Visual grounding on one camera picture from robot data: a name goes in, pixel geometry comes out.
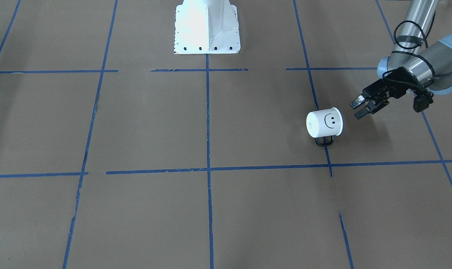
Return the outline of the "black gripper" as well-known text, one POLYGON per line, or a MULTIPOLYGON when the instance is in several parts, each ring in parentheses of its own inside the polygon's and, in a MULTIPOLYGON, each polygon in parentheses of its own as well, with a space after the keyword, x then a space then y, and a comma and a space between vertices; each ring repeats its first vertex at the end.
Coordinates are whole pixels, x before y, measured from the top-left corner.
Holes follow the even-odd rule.
POLYGON ((368 104, 354 114, 356 119, 373 115, 379 106, 388 105, 388 99, 398 99, 405 95, 408 89, 417 87, 417 80, 406 68, 399 67, 383 73, 382 77, 362 90, 362 95, 350 103, 352 109, 357 109, 364 102, 368 104))

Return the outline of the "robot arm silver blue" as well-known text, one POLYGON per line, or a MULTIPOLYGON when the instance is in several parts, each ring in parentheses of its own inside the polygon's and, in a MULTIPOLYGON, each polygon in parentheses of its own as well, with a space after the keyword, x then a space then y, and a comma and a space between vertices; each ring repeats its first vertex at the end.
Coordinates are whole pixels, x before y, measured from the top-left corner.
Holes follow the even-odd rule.
POLYGON ((412 108, 420 113, 434 95, 452 92, 452 33, 429 44, 437 0, 412 0, 405 19, 393 32, 393 51, 377 66, 379 80, 362 90, 350 103, 356 119, 375 114, 405 94, 415 94, 412 108))

